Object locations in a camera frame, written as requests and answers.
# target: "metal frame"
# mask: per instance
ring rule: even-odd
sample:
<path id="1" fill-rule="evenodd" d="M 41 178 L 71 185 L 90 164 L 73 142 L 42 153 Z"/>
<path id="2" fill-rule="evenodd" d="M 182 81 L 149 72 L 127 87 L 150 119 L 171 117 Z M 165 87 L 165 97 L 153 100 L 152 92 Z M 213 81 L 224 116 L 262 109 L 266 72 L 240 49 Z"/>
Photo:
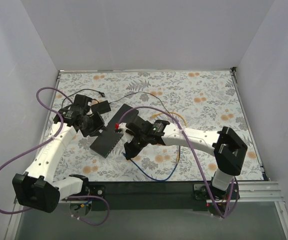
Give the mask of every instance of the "metal frame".
<path id="1" fill-rule="evenodd" d="M 127 72 L 147 72 L 147 71 L 148 72 L 160 72 L 160 71 L 174 71 L 174 70 L 141 69 L 141 70 L 69 71 L 69 72 L 70 73 L 87 73 L 87 72 L 89 72 L 89 73 L 91 73 L 91 72 L 101 72 L 101 73 L 125 72 L 125 73 L 127 73 Z M 253 144 L 254 144 L 254 149 L 255 149 L 255 152 L 257 155 L 257 159 L 258 159 L 258 161 L 262 167 L 262 162 L 261 162 L 261 159 L 260 159 L 259 154 L 258 154 L 258 150 L 257 150 L 256 144 L 254 141 L 254 137 L 253 137 L 253 134 L 250 130 L 244 107 L 241 103 L 240 95 L 239 95 L 238 88 L 237 88 L 236 78 L 235 78 L 235 76 L 231 70 L 230 70 L 230 72 L 231 72 L 231 77 L 233 79 L 233 84 L 234 84 L 239 102 L 241 104 L 243 114 L 245 116 L 247 127 L 249 129 L 249 133 L 250 133 L 251 139 L 252 139 Z M 68 73 L 68 71 L 63 71 L 63 70 L 59 71 L 57 82 L 56 82 L 56 87 L 59 84 L 60 77 L 61 77 L 62 73 Z M 53 104 L 53 102 L 54 102 L 55 95 L 56 95 L 56 93 L 53 94 L 51 104 Z M 50 116 L 50 112 L 47 115 L 47 120 L 46 120 L 44 129 L 43 129 L 43 133 L 42 133 L 40 142 L 42 142 L 42 140 L 43 140 L 43 137 L 44 137 L 44 134 L 45 134 L 45 131 L 47 128 L 49 116 Z M 117 182 L 96 182 L 96 184 L 103 184 L 103 185 L 110 184 L 110 183 L 111 184 L 118 184 Z M 194 185 L 194 183 L 195 184 L 201 184 L 202 182 L 201 181 L 190 182 L 190 184 L 192 186 Z M 154 182 L 154 183 L 152 183 L 152 182 L 139 182 L 139 184 L 157 184 L 157 182 Z M 240 200 L 239 201 L 241 201 L 241 202 L 274 202 L 278 216 L 280 218 L 282 228 L 283 228 L 285 236 L 286 236 L 286 239 L 288 239 L 288 214 L 287 214 L 287 211 L 286 211 L 286 208 L 284 205 L 284 201 L 283 201 L 283 197 L 282 197 L 282 194 L 281 194 L 281 191 L 278 187 L 277 182 L 274 182 L 274 181 L 251 181 L 251 182 L 250 181 L 239 181 L 239 194 L 240 194 Z M 60 201 L 60 203 L 80 203 L 80 201 Z M 22 208 L 23 207 L 21 205 L 19 205 L 17 201 L 15 201 L 14 211 L 21 210 Z M 5 236 L 6 240 L 15 239 L 16 234 L 17 234 L 17 230 L 19 227 L 20 219 L 21 219 L 21 214 L 12 215 L 12 217 L 10 219 L 9 226 L 8 226 L 8 230 L 6 232 L 6 236 Z"/>

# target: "gray wall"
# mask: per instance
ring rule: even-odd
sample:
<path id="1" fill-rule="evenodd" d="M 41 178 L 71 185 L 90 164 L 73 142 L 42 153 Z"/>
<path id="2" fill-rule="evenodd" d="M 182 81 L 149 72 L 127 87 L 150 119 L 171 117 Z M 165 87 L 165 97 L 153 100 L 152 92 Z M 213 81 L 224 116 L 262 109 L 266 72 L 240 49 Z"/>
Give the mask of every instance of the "gray wall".
<path id="1" fill-rule="evenodd" d="M 54 86 L 57 69 L 20 0 L 0 0 L 0 165 L 38 143 L 46 111 L 35 94 Z M 42 95 L 50 103 L 51 92 Z M 19 159 L 0 174 L 0 208 L 11 211 L 12 178 L 22 173 L 33 155 Z M 0 240 L 10 216 L 0 213 Z"/>
<path id="2" fill-rule="evenodd" d="M 237 72 L 259 154 L 288 211 L 288 1 L 275 0 Z"/>
<path id="3" fill-rule="evenodd" d="M 61 70 L 228 69 L 273 0 L 22 0 Z"/>

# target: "floral tablecloth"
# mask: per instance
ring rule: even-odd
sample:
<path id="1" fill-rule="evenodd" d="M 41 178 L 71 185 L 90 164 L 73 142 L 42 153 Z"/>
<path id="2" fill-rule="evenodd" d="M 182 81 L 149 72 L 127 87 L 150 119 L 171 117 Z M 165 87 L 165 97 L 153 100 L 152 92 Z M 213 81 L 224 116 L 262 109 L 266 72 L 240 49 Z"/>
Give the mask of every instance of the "floral tablecloth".
<path id="1" fill-rule="evenodd" d="M 137 91 L 149 92 L 159 97 L 170 112 L 181 114 L 188 122 L 188 127 L 200 130 L 220 130 L 223 126 L 233 128 L 248 146 L 239 180 L 262 180 L 262 173 L 249 135 L 247 124 L 233 85 L 229 71 L 148 71 L 148 72 L 87 72 L 63 73 L 58 88 L 70 95 L 80 89 L 95 89 L 104 92 L 102 98 L 96 92 L 85 90 L 81 94 L 109 102 Z M 56 94 L 53 108 L 61 107 L 63 96 Z M 154 106 L 163 110 L 155 97 L 137 93 L 111 104 L 112 111 L 103 114 L 105 123 L 113 117 L 122 104 L 132 107 Z M 150 109 L 140 109 L 139 116 L 151 122 L 167 117 L 156 114 Z M 54 114 L 48 120 L 45 136 L 52 124 Z M 69 144 L 55 173 L 55 180 L 69 174 L 87 176 L 90 181 L 147 181 L 130 161 L 122 155 L 124 139 L 120 140 L 107 158 L 90 150 L 95 137 L 83 138 L 79 132 Z M 150 176 L 165 179 L 169 176 L 176 162 L 177 146 L 149 145 L 134 158 L 134 161 Z M 208 180 L 217 169 L 216 161 L 201 151 L 197 155 Z M 182 147 L 179 165 L 170 181 L 201 180 L 191 150 Z"/>

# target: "blue cable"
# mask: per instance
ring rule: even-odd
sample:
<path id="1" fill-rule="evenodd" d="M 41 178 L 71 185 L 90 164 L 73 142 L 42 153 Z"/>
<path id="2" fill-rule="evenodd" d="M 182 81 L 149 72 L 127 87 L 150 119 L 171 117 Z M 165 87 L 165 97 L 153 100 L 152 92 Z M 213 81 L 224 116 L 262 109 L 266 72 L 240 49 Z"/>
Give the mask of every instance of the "blue cable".
<path id="1" fill-rule="evenodd" d="M 147 176 L 148 178 L 150 178 L 150 179 L 152 179 L 152 180 L 154 180 L 154 181 L 157 181 L 157 182 L 164 182 L 164 181 L 169 180 L 170 177 L 171 177 L 171 176 L 173 175 L 173 173 L 175 172 L 175 170 L 176 170 L 176 168 L 177 168 L 177 165 L 178 165 L 178 163 L 176 163 L 173 171 L 170 173 L 170 175 L 169 175 L 167 178 L 162 179 L 162 180 L 158 180 L 158 179 L 155 179 L 155 178 L 149 176 L 147 173 L 145 173 L 133 160 L 130 159 L 130 161 L 131 161 L 145 176 Z"/>

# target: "floral pattern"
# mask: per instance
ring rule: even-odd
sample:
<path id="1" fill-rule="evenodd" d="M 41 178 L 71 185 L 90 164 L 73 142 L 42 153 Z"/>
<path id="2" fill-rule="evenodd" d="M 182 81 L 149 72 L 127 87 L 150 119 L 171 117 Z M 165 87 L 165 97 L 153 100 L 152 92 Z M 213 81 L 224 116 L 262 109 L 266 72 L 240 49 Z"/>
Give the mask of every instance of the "floral pattern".
<path id="1" fill-rule="evenodd" d="M 137 91 L 144 91 L 160 98 L 170 112 L 181 114 L 188 127 L 204 131 L 220 130 L 223 126 L 233 128 L 248 146 L 239 180 L 262 180 L 262 173 L 249 135 L 247 124 L 234 88 L 229 71 L 148 71 L 148 72 L 109 72 L 109 73 L 63 73 L 58 88 L 71 95 L 80 89 L 95 89 L 104 92 L 102 98 L 97 92 L 85 90 L 80 94 L 98 101 L 116 101 Z M 146 93 L 137 93 L 112 103 L 112 111 L 102 115 L 105 123 L 113 117 L 122 104 L 132 107 L 153 106 L 163 110 L 160 101 Z M 53 108 L 61 107 L 64 97 L 57 93 Z M 140 109 L 139 116 L 153 122 L 155 119 L 167 120 L 167 116 L 156 114 L 150 109 Z M 45 136 L 48 135 L 54 114 L 48 120 Z M 122 153 L 125 140 L 122 138 L 107 158 L 90 150 L 95 137 L 84 138 L 79 132 L 69 144 L 56 169 L 55 180 L 70 174 L 87 176 L 90 181 L 149 181 Z M 148 175 L 165 179 L 176 163 L 177 146 L 149 145 L 133 160 Z M 196 151 L 208 180 L 217 169 L 215 158 Z M 195 159 L 186 147 L 181 149 L 179 165 L 170 181 L 201 180 Z"/>

